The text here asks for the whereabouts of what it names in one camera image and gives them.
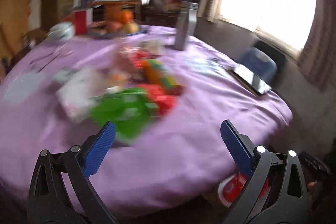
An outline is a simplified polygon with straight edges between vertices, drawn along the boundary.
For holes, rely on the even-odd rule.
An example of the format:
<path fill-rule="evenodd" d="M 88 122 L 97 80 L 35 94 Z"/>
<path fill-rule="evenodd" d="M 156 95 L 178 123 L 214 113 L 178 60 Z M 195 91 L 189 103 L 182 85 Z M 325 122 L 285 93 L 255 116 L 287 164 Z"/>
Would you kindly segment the green snack wrapper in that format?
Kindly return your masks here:
<path fill-rule="evenodd" d="M 101 126 L 106 122 L 114 123 L 116 139 L 131 144 L 159 117 L 157 110 L 156 104 L 148 100 L 142 88 L 127 88 L 102 96 L 90 109 L 89 116 Z"/>

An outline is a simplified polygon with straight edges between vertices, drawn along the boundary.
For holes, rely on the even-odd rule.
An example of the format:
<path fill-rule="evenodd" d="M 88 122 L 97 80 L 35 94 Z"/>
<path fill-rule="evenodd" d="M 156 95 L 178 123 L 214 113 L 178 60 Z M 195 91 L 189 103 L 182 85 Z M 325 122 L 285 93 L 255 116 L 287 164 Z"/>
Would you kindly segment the orange blue cardboard box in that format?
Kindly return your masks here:
<path fill-rule="evenodd" d="M 184 86 L 169 72 L 158 59 L 143 59 L 142 71 L 149 84 L 160 86 L 166 94 L 180 96 Z"/>

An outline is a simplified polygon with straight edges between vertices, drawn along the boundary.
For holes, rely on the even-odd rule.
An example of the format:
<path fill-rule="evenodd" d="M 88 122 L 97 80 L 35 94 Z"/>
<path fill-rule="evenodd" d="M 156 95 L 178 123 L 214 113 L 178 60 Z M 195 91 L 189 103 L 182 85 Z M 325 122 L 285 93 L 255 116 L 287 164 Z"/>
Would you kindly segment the red trash bin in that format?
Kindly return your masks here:
<path fill-rule="evenodd" d="M 218 186 L 218 198 L 225 207 L 230 207 L 238 198 L 244 185 L 247 182 L 247 177 L 241 173 L 233 174 L 223 180 Z M 270 190 L 269 180 L 266 179 L 264 186 L 259 194 L 256 205 L 263 206 Z"/>

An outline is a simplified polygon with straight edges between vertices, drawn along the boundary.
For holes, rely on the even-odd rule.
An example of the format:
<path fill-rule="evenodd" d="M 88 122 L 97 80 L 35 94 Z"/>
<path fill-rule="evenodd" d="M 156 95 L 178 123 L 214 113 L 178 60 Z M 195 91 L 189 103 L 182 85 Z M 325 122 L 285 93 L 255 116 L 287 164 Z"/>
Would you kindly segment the black tablet in case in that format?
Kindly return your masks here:
<path fill-rule="evenodd" d="M 237 64 L 233 68 L 228 69 L 227 72 L 257 96 L 262 96 L 272 89 L 257 74 L 244 65 Z"/>

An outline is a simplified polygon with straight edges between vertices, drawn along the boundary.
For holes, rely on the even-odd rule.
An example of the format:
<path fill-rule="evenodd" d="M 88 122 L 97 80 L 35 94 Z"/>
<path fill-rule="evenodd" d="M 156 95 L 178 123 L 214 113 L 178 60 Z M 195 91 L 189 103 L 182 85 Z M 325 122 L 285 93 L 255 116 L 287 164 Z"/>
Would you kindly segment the white plastic bag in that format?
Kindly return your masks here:
<path fill-rule="evenodd" d="M 88 118 L 96 97 L 104 93 L 105 84 L 105 76 L 92 67 L 75 72 L 56 93 L 68 118 L 76 123 Z"/>

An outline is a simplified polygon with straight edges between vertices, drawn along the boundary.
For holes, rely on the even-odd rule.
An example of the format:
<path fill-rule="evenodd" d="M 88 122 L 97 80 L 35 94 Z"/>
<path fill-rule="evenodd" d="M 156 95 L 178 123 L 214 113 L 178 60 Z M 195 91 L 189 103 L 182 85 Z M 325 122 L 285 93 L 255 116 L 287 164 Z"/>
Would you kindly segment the blue cushioned office chair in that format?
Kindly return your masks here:
<path fill-rule="evenodd" d="M 276 47 L 257 40 L 236 59 L 236 62 L 258 75 L 271 87 L 275 87 L 284 71 L 286 57 Z"/>

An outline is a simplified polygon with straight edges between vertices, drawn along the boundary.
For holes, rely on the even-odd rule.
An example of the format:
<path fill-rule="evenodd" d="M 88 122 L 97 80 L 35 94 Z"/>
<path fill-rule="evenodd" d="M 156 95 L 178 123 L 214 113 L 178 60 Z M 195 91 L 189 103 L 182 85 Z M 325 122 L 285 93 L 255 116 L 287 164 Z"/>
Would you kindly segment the black eyeglasses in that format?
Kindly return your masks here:
<path fill-rule="evenodd" d="M 29 63 L 29 68 L 31 71 L 35 71 L 36 73 L 41 72 L 44 70 L 47 66 L 49 66 L 53 61 L 55 61 L 58 58 L 69 56 L 73 53 L 72 50 L 67 50 L 64 46 L 56 48 L 53 52 L 38 57 L 36 59 L 33 59 Z"/>

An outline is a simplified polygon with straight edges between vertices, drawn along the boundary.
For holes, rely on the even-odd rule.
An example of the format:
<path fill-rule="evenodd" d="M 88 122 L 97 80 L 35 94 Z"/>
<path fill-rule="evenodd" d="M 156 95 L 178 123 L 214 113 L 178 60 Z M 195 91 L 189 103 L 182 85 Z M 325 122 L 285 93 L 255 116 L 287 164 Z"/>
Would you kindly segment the purple tablecloth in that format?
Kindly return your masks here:
<path fill-rule="evenodd" d="M 254 144 L 286 128 L 292 113 L 272 91 L 256 96 L 228 69 L 235 62 L 173 29 L 115 40 L 45 40 L 1 84 L 1 186 L 27 203 L 40 152 L 81 145 L 113 122 L 118 146 L 85 169 L 118 218 L 180 205 L 235 170 L 220 127 L 229 120 Z"/>

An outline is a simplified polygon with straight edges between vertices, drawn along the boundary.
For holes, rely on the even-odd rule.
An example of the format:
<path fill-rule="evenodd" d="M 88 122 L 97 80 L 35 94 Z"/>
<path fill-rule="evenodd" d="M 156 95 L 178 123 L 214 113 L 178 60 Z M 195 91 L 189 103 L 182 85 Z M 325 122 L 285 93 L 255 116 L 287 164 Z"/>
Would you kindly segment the red snack packet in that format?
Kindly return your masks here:
<path fill-rule="evenodd" d="M 126 58 L 135 69 L 142 69 L 146 60 L 153 59 L 154 56 L 144 50 L 129 51 Z"/>

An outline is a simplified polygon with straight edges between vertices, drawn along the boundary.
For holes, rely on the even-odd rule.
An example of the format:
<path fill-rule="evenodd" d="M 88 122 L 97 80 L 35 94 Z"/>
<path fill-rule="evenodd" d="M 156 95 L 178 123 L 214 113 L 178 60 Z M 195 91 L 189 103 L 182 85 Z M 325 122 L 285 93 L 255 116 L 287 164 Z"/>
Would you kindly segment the blue fruit plate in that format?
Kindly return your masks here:
<path fill-rule="evenodd" d="M 87 34 L 99 40 L 135 36 L 145 33 L 147 33 L 147 30 L 135 22 L 131 22 L 127 27 L 116 21 L 105 20 L 93 22 L 87 27 Z"/>

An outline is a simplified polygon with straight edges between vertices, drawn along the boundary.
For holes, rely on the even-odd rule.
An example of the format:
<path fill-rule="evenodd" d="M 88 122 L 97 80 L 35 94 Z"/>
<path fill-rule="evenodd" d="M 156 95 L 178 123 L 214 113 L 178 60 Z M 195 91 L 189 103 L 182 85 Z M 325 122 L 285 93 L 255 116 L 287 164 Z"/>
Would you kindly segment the red apple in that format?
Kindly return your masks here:
<path fill-rule="evenodd" d="M 108 32 L 109 34 L 119 32 L 122 28 L 123 28 L 123 24 L 118 21 L 107 20 L 105 22 L 105 29 L 106 29 L 106 32 Z"/>

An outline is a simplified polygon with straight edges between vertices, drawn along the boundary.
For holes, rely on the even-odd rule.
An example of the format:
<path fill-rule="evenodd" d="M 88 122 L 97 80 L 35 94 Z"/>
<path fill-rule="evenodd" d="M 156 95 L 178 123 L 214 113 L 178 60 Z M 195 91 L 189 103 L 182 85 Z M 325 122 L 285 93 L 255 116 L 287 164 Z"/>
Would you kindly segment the red and white box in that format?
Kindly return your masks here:
<path fill-rule="evenodd" d="M 92 23 L 92 14 L 92 8 L 80 9 L 72 12 L 76 36 L 85 35 L 87 33 L 87 28 Z"/>

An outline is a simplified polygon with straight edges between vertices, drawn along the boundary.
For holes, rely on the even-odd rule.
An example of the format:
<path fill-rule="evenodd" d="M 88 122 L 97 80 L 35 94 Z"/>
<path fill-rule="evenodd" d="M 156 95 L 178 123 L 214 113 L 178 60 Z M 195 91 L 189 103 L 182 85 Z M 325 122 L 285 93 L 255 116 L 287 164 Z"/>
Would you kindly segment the yellow apple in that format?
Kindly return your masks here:
<path fill-rule="evenodd" d="M 139 25 L 136 22 L 129 22 L 123 26 L 123 31 L 127 34 L 139 32 Z"/>

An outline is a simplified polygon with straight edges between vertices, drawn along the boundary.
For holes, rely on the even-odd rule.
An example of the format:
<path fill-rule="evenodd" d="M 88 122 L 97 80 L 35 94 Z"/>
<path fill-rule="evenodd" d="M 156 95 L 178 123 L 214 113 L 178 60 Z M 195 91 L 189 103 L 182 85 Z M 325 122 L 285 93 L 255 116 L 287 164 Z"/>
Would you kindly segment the orange fruit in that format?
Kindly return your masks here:
<path fill-rule="evenodd" d="M 122 5 L 107 5 L 105 7 L 105 19 L 125 25 L 134 21 L 134 15 L 131 10 L 124 9 Z"/>

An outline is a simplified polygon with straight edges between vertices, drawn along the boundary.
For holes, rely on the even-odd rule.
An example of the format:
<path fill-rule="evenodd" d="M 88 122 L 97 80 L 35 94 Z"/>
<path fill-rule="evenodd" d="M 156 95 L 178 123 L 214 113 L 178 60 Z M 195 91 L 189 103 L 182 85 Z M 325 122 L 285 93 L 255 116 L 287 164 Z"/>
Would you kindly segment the silver metal bottle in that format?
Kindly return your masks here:
<path fill-rule="evenodd" d="M 198 4 L 194 2 L 182 2 L 179 13 L 174 49 L 184 51 L 189 43 L 190 36 L 194 35 L 195 26 L 197 24 Z"/>

